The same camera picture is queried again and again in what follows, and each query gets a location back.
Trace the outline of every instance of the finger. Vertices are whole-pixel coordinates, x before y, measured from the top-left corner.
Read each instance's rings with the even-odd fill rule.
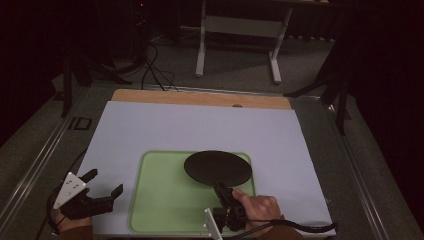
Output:
[[[277,204],[277,199],[273,196],[257,196],[256,199],[265,206],[272,206]]]
[[[244,206],[244,208],[250,208],[252,206],[250,197],[247,193],[243,192],[240,189],[233,190],[233,197],[241,202],[241,204]]]

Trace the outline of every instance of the dark background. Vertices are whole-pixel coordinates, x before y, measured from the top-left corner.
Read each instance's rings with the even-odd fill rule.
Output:
[[[99,62],[107,63],[113,54],[129,51],[126,42],[132,35],[126,34],[124,39],[111,36],[128,33],[124,26],[131,24],[131,13],[123,11],[127,20],[121,18],[120,23],[111,21],[113,18],[102,22],[98,18],[102,13],[94,18],[91,14],[101,7],[90,5],[94,1],[79,5],[81,2],[0,3],[0,146],[55,94],[51,79],[62,72],[64,36],[86,36],[76,43],[83,50],[95,43],[94,50],[86,50]],[[179,25],[197,25],[199,2],[157,1],[150,19],[178,39]],[[306,41],[314,36],[327,40],[339,37],[324,65],[345,71],[351,79],[349,92],[356,97],[405,200],[424,229],[424,4],[372,1],[358,6],[352,17],[334,9],[299,7],[293,13],[288,35],[302,36]],[[80,18],[72,18],[73,8]],[[258,18],[267,15],[262,11],[257,10]],[[70,35],[65,34],[64,26],[69,27],[66,34]],[[119,29],[123,34],[111,34]]]

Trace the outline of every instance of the white table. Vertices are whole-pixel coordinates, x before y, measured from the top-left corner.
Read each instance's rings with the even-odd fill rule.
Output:
[[[277,40],[273,51],[269,52],[272,75],[275,83],[281,82],[277,56],[289,23],[293,8],[284,13],[284,21],[260,21],[231,17],[211,16],[206,14],[206,0],[202,1],[202,18],[200,21],[200,47],[196,64],[196,76],[203,76],[206,54],[206,32],[231,33],[250,36],[275,38]]]
[[[192,103],[137,102],[140,98],[134,96],[143,93],[156,95],[161,101],[166,101],[161,96],[169,95],[170,99],[180,97],[182,101],[191,99]],[[108,102],[79,170],[83,174],[98,169],[99,175],[89,183],[93,197],[107,196],[124,184],[114,211],[94,217],[95,234],[144,236],[129,230],[128,216],[140,158],[150,150],[244,152],[252,161],[256,194],[275,196],[286,219],[306,225],[332,222],[295,112],[281,104],[277,104],[279,109],[222,106],[223,102],[236,103],[235,99],[240,104],[243,98],[250,98],[253,103],[256,98],[259,102],[274,100],[282,104],[288,102],[286,99],[134,90],[120,95],[124,98],[118,99],[131,96],[135,102]],[[193,99],[202,96],[219,99],[221,106],[193,105]],[[331,231],[319,236],[334,234]],[[191,233],[178,236],[199,237]]]

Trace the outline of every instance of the table leg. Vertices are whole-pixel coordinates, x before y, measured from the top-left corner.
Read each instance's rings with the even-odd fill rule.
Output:
[[[203,77],[203,68],[205,66],[205,21],[206,21],[206,0],[202,1],[202,18],[200,20],[200,47],[197,56],[196,77]]]
[[[274,51],[269,52],[269,60],[271,62],[271,70],[275,83],[281,83],[280,69],[278,68],[277,56],[280,51],[281,44],[284,40],[284,35],[286,34],[287,27],[289,25],[290,16],[293,12],[293,8],[287,9],[284,22],[281,23],[281,30],[277,36],[277,45],[274,48]]]

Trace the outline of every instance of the black cable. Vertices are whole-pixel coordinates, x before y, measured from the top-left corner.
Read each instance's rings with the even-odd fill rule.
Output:
[[[35,236],[35,240],[40,239],[41,233],[43,232],[44,226],[47,223],[47,215],[44,217],[43,223],[41,224],[40,228],[38,229],[37,235]]]
[[[172,87],[174,87],[177,91],[179,91],[178,90],[178,88],[175,86],[175,84],[173,83],[173,81],[174,81],[174,79],[175,79],[175,75],[172,73],[172,72],[169,72],[169,71],[162,71],[162,70],[160,70],[159,68],[157,68],[155,65],[154,65],[154,63],[155,63],[155,61],[156,61],[156,59],[158,58],[158,55],[159,55],[159,50],[156,48],[156,46],[154,46],[153,44],[149,44],[148,46],[150,46],[151,48],[153,48],[154,50],[155,50],[155,55],[154,55],[154,57],[153,57],[153,60],[149,60],[148,58],[146,58],[146,64],[147,64],[147,69],[146,69],[146,71],[144,72],[144,74],[143,74],[143,76],[142,76],[142,79],[141,79],[141,89],[143,90],[144,89],[144,82],[145,82],[145,79],[146,79],[146,76],[147,76],[147,73],[148,72],[151,72],[152,73],[152,76],[153,76],[153,79],[156,81],[156,83],[160,86],[160,88],[163,90],[163,91],[167,91],[171,86]],[[159,74],[170,84],[170,86],[168,86],[168,88],[167,89],[165,89],[164,87],[163,87],[163,85],[162,85],[162,83],[159,81],[159,78],[156,76],[156,74],[155,74],[155,70],[156,71],[158,71],[159,72]],[[169,74],[171,74],[171,76],[172,76],[172,79],[171,80],[169,80],[165,75],[164,75],[164,73],[169,73]]]
[[[149,46],[152,46],[153,47],[153,49],[155,50],[155,56],[154,56],[154,58],[153,58],[153,60],[152,60],[152,63],[154,63],[155,61],[156,61],[156,59],[157,59],[157,57],[158,57],[158,55],[159,55],[159,51],[157,50],[157,48],[156,47],[154,47],[152,44],[149,44]],[[144,72],[144,74],[143,74],[143,77],[141,78],[141,90],[143,90],[143,88],[144,88],[144,80],[146,79],[146,76],[147,76],[147,73],[151,70],[151,65],[150,64],[148,64],[147,63],[147,69],[146,69],[146,71]]]
[[[261,225],[261,226],[259,226],[257,228],[254,228],[252,230],[249,230],[247,232],[240,233],[238,235],[235,235],[235,236],[232,236],[232,237],[229,237],[229,238],[226,238],[226,239],[238,239],[238,238],[242,238],[242,237],[248,236],[248,235],[250,235],[252,233],[258,232],[258,231],[260,231],[262,229],[265,229],[265,228],[268,228],[268,227],[272,227],[272,226],[273,226],[272,223],[267,223],[267,224]]]
[[[252,233],[258,232],[262,229],[268,228],[268,227],[272,227],[272,226],[276,226],[276,225],[286,225],[292,228],[295,228],[297,230],[300,230],[302,232],[308,232],[308,233],[325,233],[328,232],[330,230],[333,229],[337,229],[338,224],[337,223],[332,223],[330,225],[327,226],[319,226],[319,227],[315,227],[315,226],[304,226],[304,225],[300,225],[297,224],[295,222],[289,221],[289,220],[282,220],[282,219],[274,219],[274,220],[248,220],[250,222],[268,222],[267,224],[261,225],[257,228],[254,228],[250,231],[229,237],[227,239],[238,239],[241,237],[245,237],[248,236]]]
[[[68,171],[66,172],[66,175],[72,170],[72,168],[75,166],[75,164],[80,160],[80,158],[87,153],[88,148],[84,149],[72,162],[71,166],[68,168]]]
[[[65,216],[56,224],[57,227],[59,227],[59,225],[63,222],[63,220],[65,220]]]
[[[56,199],[57,194],[59,193],[61,188],[62,188],[61,184],[59,186],[55,187],[55,189],[52,191],[52,193],[50,194],[50,196],[49,196],[49,198],[47,199],[47,202],[46,202],[47,224],[49,224],[49,226],[53,230],[53,233],[56,234],[56,235],[59,235],[59,229],[57,228],[57,225],[54,222],[54,219],[51,215],[51,211],[52,211],[52,208],[53,208],[54,199]]]

